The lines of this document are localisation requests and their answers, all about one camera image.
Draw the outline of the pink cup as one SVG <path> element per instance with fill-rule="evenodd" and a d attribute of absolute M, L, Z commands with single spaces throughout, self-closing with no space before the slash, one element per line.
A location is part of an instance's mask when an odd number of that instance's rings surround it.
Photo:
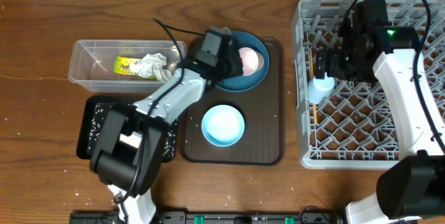
<path fill-rule="evenodd" d="M 264 66 L 264 57 L 258 51 L 243 47 L 238 52 L 243 64 L 243 76 L 250 76 Z"/>

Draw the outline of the white tissue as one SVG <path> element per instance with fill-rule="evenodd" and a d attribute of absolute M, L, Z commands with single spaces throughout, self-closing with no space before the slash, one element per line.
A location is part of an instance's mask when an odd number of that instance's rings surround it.
<path fill-rule="evenodd" d="M 145 79 L 168 81 L 172 72 L 167 68 L 167 57 L 161 53 L 147 54 L 145 57 L 129 65 L 129 70 Z"/>

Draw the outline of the wooden chopstick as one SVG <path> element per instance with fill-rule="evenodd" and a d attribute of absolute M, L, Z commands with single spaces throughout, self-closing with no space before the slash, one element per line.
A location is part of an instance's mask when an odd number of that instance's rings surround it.
<path fill-rule="evenodd" d="M 313 57 L 312 49 L 309 50 L 309 68 L 310 68 L 310 77 L 312 80 L 315 77 L 314 57 Z M 318 123 L 317 105 L 313 102 L 311 102 L 311 104 L 312 104 L 312 111 L 313 111 L 313 117 L 314 117 L 314 124 L 316 125 Z"/>

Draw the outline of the light blue cup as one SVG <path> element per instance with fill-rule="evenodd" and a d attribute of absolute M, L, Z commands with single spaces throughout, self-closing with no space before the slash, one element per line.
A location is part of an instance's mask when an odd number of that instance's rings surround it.
<path fill-rule="evenodd" d="M 335 79 L 325 77 L 324 79 L 313 78 L 307 85 L 308 101 L 312 104 L 320 104 L 324 99 L 330 97 L 334 90 Z"/>

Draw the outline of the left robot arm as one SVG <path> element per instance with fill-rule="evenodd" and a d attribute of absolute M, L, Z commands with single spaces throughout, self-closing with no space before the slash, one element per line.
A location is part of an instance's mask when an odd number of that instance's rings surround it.
<path fill-rule="evenodd" d="M 168 127 L 206 90 L 243 73 L 235 44 L 200 46 L 181 57 L 172 78 L 145 99 L 115 103 L 90 158 L 90 169 L 115 196 L 124 223 L 150 223 L 156 213 L 150 188 L 159 172 Z"/>

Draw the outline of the light blue bowl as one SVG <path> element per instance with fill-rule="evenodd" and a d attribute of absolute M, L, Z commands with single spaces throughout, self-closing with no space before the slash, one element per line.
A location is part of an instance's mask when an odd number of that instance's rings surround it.
<path fill-rule="evenodd" d="M 201 130 L 204 138 L 210 144 L 217 147 L 229 147 L 237 143 L 243 136 L 245 120 L 237 108 L 219 104 L 204 114 Z"/>

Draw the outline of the foil snack wrapper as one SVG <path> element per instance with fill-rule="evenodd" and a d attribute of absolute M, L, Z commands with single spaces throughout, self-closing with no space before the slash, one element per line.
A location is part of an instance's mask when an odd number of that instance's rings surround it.
<path fill-rule="evenodd" d="M 139 60 L 139 58 L 118 56 L 113 65 L 113 72 L 123 75 L 136 75 L 130 66 L 136 64 Z"/>

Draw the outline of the dark blue plate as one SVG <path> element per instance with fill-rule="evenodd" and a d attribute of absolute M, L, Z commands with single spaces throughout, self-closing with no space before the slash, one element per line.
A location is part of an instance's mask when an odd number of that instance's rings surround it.
<path fill-rule="evenodd" d="M 229 92 L 244 92 L 259 85 L 267 75 L 270 58 L 265 44 L 255 35 L 245 31 L 234 31 L 234 38 L 239 47 L 249 47 L 264 57 L 264 66 L 250 76 L 239 76 L 225 79 L 216 84 L 219 89 Z"/>

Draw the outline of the white rice pile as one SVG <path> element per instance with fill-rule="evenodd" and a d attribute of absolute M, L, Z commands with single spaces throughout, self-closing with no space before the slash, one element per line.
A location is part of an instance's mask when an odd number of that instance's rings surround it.
<path fill-rule="evenodd" d="M 90 159 L 92 151 L 98 141 L 102 124 L 104 124 L 105 117 L 108 111 L 112 107 L 112 103 L 98 103 L 93 110 L 92 119 L 87 121 L 87 147 L 86 147 L 86 159 Z M 163 163 L 170 162 L 174 159 L 177 147 L 177 135 L 178 135 L 178 123 L 176 119 L 168 129 L 165 137 L 165 145 L 163 151 Z"/>

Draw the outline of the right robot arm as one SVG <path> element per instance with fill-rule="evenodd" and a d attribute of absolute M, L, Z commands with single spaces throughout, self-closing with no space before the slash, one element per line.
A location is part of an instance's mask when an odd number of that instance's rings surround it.
<path fill-rule="evenodd" d="M 374 194 L 346 206 L 346 223 L 394 223 L 444 215 L 444 121 L 412 27 L 370 26 L 340 49 L 316 52 L 315 77 L 377 81 L 396 128 L 399 162 Z"/>

